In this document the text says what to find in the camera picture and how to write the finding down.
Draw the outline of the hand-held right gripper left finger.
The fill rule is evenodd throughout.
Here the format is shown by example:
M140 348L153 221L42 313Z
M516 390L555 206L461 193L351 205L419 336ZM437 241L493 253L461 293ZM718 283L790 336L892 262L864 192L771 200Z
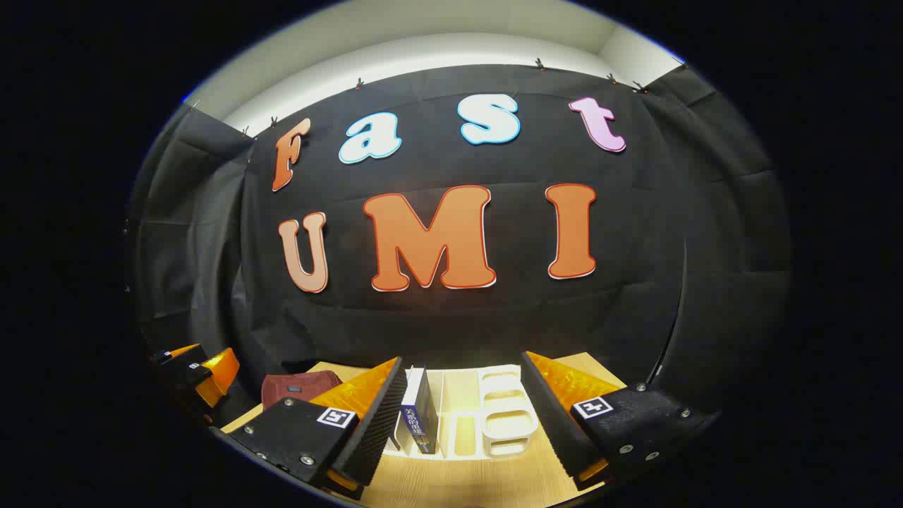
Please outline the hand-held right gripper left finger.
M394 357L312 401L284 397L228 433L228 446L320 497L361 498L394 433L407 388Z

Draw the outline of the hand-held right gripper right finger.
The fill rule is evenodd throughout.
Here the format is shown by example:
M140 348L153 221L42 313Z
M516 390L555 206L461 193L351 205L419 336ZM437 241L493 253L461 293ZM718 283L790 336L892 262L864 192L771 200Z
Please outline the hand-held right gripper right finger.
M674 456L714 422L648 384L619 388L532 351L521 379L539 424L578 490L622 485Z

